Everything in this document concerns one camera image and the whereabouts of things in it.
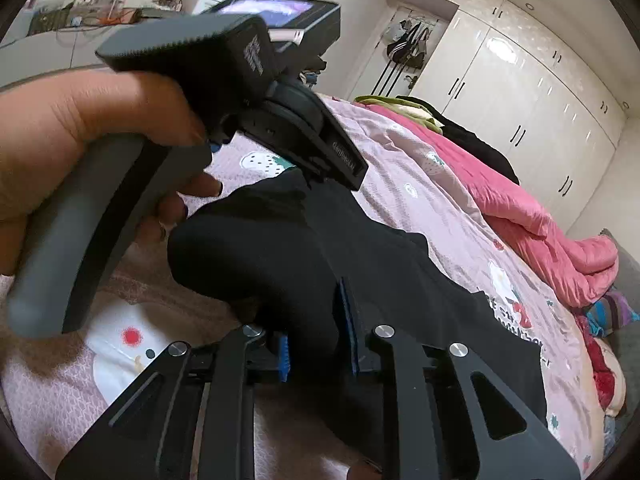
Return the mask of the left hand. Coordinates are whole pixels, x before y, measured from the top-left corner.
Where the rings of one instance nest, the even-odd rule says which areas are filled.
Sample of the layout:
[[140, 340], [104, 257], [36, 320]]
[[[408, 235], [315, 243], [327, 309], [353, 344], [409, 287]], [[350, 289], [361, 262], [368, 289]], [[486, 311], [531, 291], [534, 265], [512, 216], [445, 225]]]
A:
[[27, 219], [90, 143], [141, 133], [160, 145], [200, 145], [205, 127], [178, 84], [148, 73], [74, 70], [1, 95], [1, 272], [15, 272]]

